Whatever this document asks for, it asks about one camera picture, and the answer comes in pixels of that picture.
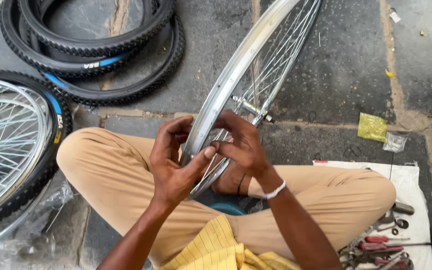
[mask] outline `hand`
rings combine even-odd
[[[224,128],[231,132],[234,143],[213,141],[219,155],[234,160],[241,165],[247,175],[259,180],[273,166],[266,158],[261,145],[258,130],[250,122],[244,120],[231,110],[224,110],[214,124],[215,128]]]
[[[178,165],[178,151],[188,139],[192,122],[192,116],[185,116],[162,124],[149,156],[154,176],[153,201],[168,208],[175,208],[188,196],[201,171],[216,153],[216,149],[209,146],[184,168]]]

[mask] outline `white bracelet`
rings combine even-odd
[[[274,197],[276,197],[279,194],[279,192],[281,192],[281,190],[283,190],[286,187],[286,181],[284,181],[284,179],[282,180],[283,183],[279,187],[277,187],[273,192],[265,193],[261,188],[262,197],[266,200],[273,199]]]

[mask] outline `yellow striped shirt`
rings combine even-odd
[[[160,270],[301,270],[274,252],[253,254],[237,243],[224,215],[209,221],[174,259]]]

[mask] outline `spoked wheel with tire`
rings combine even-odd
[[[224,140],[228,132],[213,130],[223,109],[250,115],[251,123],[273,122],[268,114],[289,71],[303,50],[321,0],[276,0],[256,22],[233,54],[211,89],[193,123],[179,164],[185,166],[213,140]],[[224,172],[230,159],[214,156],[189,199],[207,190]]]
[[[0,70],[0,220],[45,187],[71,132],[69,108],[49,84]]]

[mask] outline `black tire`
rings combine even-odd
[[[41,189],[54,176],[58,170],[56,163],[58,148],[63,139],[71,133],[73,121],[65,98],[51,85],[29,75],[7,70],[0,70],[0,80],[37,91],[47,101],[54,120],[52,121],[51,138],[36,167],[16,193],[0,207],[1,221],[39,194]]]
[[[150,0],[143,0],[145,10],[144,16],[151,16]],[[20,11],[17,6],[17,0],[4,0],[0,9],[0,26],[4,40],[9,48],[34,68],[49,72],[65,78],[83,78],[100,76],[109,73],[122,65],[126,64],[134,52],[122,52],[114,57],[104,59],[88,59],[82,62],[70,62],[52,59],[40,52],[35,51],[25,42],[28,38],[27,31],[20,32],[18,29],[27,29],[21,24]]]
[[[119,89],[100,91],[77,86],[50,73],[43,73],[42,75],[48,82],[62,89],[75,102],[89,105],[117,105],[134,101],[164,83],[181,62],[185,45],[183,25],[177,15],[173,16],[170,25],[172,29],[171,48],[167,54],[168,57],[156,71],[135,84]]]
[[[63,37],[51,32],[36,17],[31,3],[39,0],[18,0],[21,14],[29,28],[45,45],[61,52],[79,56],[114,56],[146,44],[170,21],[176,0],[164,0],[154,16],[141,27],[127,33],[102,39],[85,40]]]

